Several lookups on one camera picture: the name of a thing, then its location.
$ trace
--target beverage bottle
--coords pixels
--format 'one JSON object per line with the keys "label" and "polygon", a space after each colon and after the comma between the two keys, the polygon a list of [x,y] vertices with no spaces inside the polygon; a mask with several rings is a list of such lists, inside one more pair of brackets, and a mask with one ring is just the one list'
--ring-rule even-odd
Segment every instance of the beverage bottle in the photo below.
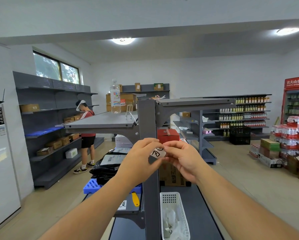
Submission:
{"label": "beverage bottle", "polygon": [[110,90],[110,103],[112,106],[112,113],[118,114],[121,112],[121,94],[120,87],[117,85],[117,80],[112,80],[112,85],[109,87]]}

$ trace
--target ceiling light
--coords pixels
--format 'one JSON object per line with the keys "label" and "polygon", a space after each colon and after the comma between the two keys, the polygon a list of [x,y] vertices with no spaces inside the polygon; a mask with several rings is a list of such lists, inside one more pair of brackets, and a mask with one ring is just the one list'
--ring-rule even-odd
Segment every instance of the ceiling light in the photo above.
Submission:
{"label": "ceiling light", "polygon": [[120,38],[120,39],[112,39],[115,44],[127,45],[131,44],[134,41],[134,38]]}
{"label": "ceiling light", "polygon": [[290,35],[299,31],[299,28],[282,28],[276,32],[277,35]]}

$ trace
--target hand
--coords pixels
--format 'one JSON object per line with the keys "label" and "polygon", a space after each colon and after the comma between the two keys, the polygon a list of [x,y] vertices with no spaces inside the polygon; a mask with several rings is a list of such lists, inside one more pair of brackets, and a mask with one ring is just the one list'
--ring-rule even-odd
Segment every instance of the hand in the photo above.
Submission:
{"label": "hand", "polygon": [[149,164],[149,156],[155,148],[162,147],[155,138],[139,140],[122,161],[115,177],[121,177],[132,188],[146,181],[162,164],[162,158]]}
{"label": "hand", "polygon": [[166,152],[163,160],[173,164],[184,178],[196,184],[197,176],[205,164],[198,151],[183,141],[168,141],[163,146]]}

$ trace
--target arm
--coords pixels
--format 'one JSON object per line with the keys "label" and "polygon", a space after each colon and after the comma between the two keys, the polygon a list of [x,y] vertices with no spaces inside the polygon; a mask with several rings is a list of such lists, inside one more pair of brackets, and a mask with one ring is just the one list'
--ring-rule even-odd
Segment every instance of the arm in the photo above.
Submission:
{"label": "arm", "polygon": [[234,240],[295,239],[299,232],[244,194],[202,160],[197,150],[181,141],[163,144],[164,160],[196,183]]}
{"label": "arm", "polygon": [[162,144],[154,138],[136,142],[116,175],[60,219],[40,240],[100,239],[129,192],[160,167],[162,159],[149,164],[148,157],[155,148],[161,147]]}

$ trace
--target tile floor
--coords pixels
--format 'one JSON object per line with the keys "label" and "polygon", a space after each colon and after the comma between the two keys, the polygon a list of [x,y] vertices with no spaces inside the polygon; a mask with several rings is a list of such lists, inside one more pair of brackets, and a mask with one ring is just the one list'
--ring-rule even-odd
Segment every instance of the tile floor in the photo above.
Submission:
{"label": "tile floor", "polygon": [[[270,169],[248,155],[248,145],[212,142],[218,158],[212,166],[240,190],[299,230],[299,179],[285,169]],[[97,159],[115,146],[105,141],[96,149]],[[0,240],[35,240],[64,214],[78,205],[89,173],[66,174],[50,189],[37,189],[23,202],[22,212],[0,230]],[[112,224],[102,240],[107,240]],[[219,225],[224,238],[231,239]]]}

